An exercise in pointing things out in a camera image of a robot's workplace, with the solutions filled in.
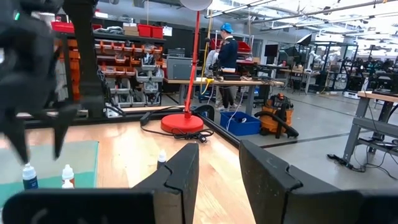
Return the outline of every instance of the red lamp pole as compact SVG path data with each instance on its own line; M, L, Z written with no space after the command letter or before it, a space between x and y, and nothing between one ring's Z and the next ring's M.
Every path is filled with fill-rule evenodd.
M191 118L191 94L192 94L192 87L193 81L196 80L196 73L197 73L197 58L198 58L198 40L199 40L199 27L200 27L200 12L197 12L197 24L195 27L195 42L193 43L193 56L192 56L192 70L191 70L191 78L189 81L188 93L187 93L187 100L185 101L185 118Z

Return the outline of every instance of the black robot gripper finger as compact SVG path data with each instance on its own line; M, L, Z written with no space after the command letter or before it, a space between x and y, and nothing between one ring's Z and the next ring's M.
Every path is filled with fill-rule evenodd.
M4 119L0 122L4 135L10 140L14 146L21 161L26 164L29 162L25 141L24 122L15 116L15 113L7 112Z

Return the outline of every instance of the red lamp base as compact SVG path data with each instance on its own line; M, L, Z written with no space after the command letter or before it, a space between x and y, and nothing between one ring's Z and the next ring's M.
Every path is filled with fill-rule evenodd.
M160 127L163 131L173 134L195 133L203 130L203 121L194 115L185 118L184 114L171 114L162 118Z

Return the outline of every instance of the blue bin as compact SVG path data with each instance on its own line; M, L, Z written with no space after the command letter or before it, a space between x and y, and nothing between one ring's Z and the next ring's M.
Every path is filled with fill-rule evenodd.
M221 113L220 125L226 129L229 119L234 112L223 112ZM239 123L237 120L246 118L245 123ZM253 118L246 113L236 112L234 118L229 123L228 131L236 136L244 136L249 134L258 134L260 132L261 122L257 118Z

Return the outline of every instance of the gray box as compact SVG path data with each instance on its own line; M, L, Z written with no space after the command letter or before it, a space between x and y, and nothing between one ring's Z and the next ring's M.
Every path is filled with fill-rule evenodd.
M192 58L167 57L167 77L169 80L189 80L192 70Z

